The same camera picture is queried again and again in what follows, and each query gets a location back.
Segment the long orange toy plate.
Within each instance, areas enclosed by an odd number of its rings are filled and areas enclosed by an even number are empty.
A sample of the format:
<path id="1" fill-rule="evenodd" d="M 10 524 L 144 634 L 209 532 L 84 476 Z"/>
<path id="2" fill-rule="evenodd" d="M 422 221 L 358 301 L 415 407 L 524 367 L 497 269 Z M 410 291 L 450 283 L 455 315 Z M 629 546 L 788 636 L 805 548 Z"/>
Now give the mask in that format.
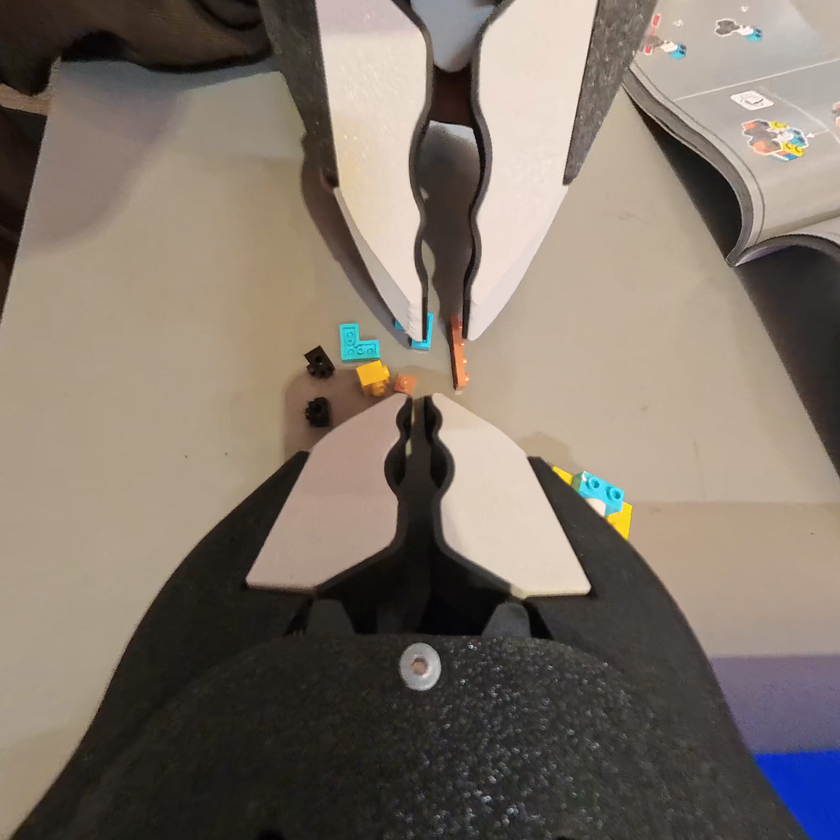
<path id="1" fill-rule="evenodd" d="M 469 384 L 467 371 L 466 340 L 463 334 L 463 323 L 459 315 L 454 314 L 449 322 L 449 344 L 451 353 L 451 370 L 454 391 L 462 393 Z"/>

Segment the grey instruction booklet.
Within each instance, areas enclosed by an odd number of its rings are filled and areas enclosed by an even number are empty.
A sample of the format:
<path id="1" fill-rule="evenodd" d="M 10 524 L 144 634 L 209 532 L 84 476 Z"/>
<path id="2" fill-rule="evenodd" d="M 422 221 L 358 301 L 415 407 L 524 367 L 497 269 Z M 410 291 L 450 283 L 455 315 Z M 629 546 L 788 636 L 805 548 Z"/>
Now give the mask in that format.
<path id="1" fill-rule="evenodd" d="M 624 87 L 732 189 L 731 266 L 792 246 L 838 259 L 838 43 L 792 2 L 657 2 Z"/>

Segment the grey desk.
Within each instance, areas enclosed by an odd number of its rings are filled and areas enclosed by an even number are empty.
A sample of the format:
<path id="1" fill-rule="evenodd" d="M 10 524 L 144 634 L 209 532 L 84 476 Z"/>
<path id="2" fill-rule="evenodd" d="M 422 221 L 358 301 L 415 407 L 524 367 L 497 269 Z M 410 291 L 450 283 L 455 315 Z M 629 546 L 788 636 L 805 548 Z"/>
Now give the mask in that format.
<path id="1" fill-rule="evenodd" d="M 838 747 L 838 270 L 721 252 L 730 195 L 620 95 L 526 279 L 467 345 L 392 330 L 284 80 L 75 65 L 2 320 L 2 838 L 209 530 L 364 409 L 338 327 L 527 453 L 625 489 L 756 752 Z M 335 375 L 304 354 L 321 345 Z"/>

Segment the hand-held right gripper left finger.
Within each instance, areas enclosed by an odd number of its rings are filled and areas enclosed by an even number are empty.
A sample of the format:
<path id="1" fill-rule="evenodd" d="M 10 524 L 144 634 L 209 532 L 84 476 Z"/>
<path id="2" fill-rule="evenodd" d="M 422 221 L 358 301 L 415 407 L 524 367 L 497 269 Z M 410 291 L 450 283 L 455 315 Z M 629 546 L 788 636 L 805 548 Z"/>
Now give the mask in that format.
<path id="1" fill-rule="evenodd" d="M 412 420 L 412 398 L 393 394 L 312 447 L 248 572 L 249 588 L 313 595 L 396 544 Z"/>

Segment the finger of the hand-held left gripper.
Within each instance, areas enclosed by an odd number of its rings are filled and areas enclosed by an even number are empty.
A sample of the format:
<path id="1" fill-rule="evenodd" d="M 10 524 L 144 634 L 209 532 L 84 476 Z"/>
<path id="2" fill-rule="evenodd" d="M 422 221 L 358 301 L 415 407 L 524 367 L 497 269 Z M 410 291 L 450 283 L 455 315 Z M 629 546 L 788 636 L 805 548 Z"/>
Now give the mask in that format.
<path id="1" fill-rule="evenodd" d="M 394 320 L 424 339 L 424 200 L 415 162 L 431 108 L 430 37 L 393 1 L 317 1 L 339 186 L 333 194 Z"/>
<path id="2" fill-rule="evenodd" d="M 469 217 L 467 340 L 509 303 L 568 192 L 596 8 L 595 1 L 503 2 L 479 32 L 471 97 L 483 158 Z"/>

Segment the multicoloured toy brick assembly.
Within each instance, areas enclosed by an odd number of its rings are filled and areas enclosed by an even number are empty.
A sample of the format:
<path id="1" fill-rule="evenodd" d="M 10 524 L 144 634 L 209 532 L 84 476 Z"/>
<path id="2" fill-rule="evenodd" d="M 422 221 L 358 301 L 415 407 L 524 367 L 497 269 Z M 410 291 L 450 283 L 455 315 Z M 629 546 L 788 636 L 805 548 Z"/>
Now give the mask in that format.
<path id="1" fill-rule="evenodd" d="M 585 470 L 572 474 L 556 465 L 551 468 L 626 541 L 629 540 L 634 508 L 626 500 L 623 489 Z"/>

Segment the blue plastic bin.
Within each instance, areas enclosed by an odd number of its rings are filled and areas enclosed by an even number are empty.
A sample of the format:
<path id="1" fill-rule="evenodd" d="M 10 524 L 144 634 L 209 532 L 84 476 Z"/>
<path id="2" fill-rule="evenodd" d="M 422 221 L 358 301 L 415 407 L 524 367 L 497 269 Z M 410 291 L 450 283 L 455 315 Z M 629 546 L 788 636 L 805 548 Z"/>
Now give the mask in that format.
<path id="1" fill-rule="evenodd" d="M 756 753 L 776 793 L 812 839 L 839 838 L 839 751 Z"/>

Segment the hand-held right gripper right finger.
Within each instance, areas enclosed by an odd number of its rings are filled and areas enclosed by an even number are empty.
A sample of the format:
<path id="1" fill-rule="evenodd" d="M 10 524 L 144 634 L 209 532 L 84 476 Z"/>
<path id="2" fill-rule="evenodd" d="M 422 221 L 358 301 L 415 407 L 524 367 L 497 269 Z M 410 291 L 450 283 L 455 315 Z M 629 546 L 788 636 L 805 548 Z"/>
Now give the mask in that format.
<path id="1" fill-rule="evenodd" d="M 520 600 L 587 595 L 592 585 L 529 457 L 446 395 L 424 399 L 431 513 L 444 555 Z"/>

